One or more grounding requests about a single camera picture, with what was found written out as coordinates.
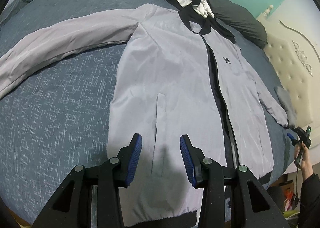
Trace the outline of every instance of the black zipper placket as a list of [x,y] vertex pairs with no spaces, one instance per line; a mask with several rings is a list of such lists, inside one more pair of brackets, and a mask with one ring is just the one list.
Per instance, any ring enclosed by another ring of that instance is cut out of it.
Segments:
[[225,109],[226,109],[226,120],[228,121],[228,123],[229,123],[229,125],[230,125],[230,128],[231,128],[231,132],[232,132],[232,138],[233,138],[233,142],[234,142],[234,145],[235,145],[235,149],[236,149],[236,151],[235,151],[235,158],[236,158],[236,165],[237,165],[237,167],[238,166],[240,166],[240,161],[239,161],[239,151],[238,151],[238,146],[237,146],[237,143],[236,143],[236,138],[235,138],[235,133],[234,133],[234,131],[233,131],[233,128],[232,128],[232,124],[231,124],[231,121],[230,121],[230,117],[229,117],[229,113],[228,113],[228,107],[227,107],[227,104],[226,104],[226,101],[224,100],[224,97],[223,97],[223,95],[222,95],[222,92],[221,92],[221,89],[220,89],[220,85],[219,85],[219,74],[218,74],[218,65],[217,65],[217,61],[216,61],[216,59],[215,59],[215,57],[214,57],[214,53],[213,53],[213,51],[212,51],[212,49],[209,47],[209,45],[207,44],[207,42],[206,42],[206,40],[204,39],[204,37],[202,36],[202,35],[200,35],[201,36],[201,38],[202,38],[202,40],[203,40],[203,42],[204,42],[204,44],[205,44],[205,46],[206,46],[206,48],[207,48],[207,52],[208,52],[208,58],[209,58],[209,69],[210,69],[210,59],[213,59],[213,62],[214,62],[214,65],[215,65],[215,74],[216,74],[216,77],[217,77],[217,87],[218,87],[218,91],[219,91],[219,95],[220,95],[220,98],[221,98],[221,100],[222,100],[222,102],[223,102],[223,104],[225,105]]

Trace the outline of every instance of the blue bedsheet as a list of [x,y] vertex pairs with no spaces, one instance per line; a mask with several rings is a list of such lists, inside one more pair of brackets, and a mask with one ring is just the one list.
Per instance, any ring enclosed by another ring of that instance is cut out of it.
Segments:
[[[37,29],[145,3],[175,9],[165,0],[34,0],[0,30],[0,56]],[[264,52],[230,30],[276,98],[273,88],[281,84]],[[0,196],[26,221],[33,223],[75,165],[91,167],[107,159],[109,103],[124,47],[69,56],[36,72],[0,100]],[[265,115],[275,159],[272,182],[292,162],[292,149],[286,131],[266,111]]]

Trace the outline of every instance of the metal screw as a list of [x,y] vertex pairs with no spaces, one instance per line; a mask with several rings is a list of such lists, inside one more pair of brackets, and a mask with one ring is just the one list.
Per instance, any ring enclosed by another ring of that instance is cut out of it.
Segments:
[[202,161],[203,161],[203,163],[205,163],[207,165],[210,165],[212,163],[212,159],[210,159],[210,158],[204,158]]
[[76,171],[76,172],[80,172],[80,171],[82,171],[82,169],[83,169],[83,166],[82,166],[82,165],[76,165],[76,166],[75,166],[75,171]]
[[240,165],[240,166],[239,166],[239,170],[240,170],[241,172],[247,172],[248,168],[247,168],[245,165]]
[[110,159],[111,164],[117,164],[118,162],[119,162],[119,159],[116,157]]

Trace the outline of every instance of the hand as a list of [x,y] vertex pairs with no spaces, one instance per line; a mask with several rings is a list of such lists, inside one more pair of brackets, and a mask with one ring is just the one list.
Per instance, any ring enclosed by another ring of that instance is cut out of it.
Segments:
[[300,169],[302,172],[303,181],[305,181],[309,176],[313,174],[313,169],[312,169],[312,164],[310,160],[309,150],[303,142],[301,144],[297,144],[294,147],[294,155],[293,155],[294,159],[297,158],[301,148],[303,149],[303,156],[300,164]]

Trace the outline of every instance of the black sleeve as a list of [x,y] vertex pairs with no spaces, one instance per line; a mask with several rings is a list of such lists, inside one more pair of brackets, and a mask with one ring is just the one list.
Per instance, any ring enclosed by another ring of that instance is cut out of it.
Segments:
[[309,227],[306,220],[320,220],[320,180],[318,174],[313,173],[301,187],[299,228]]

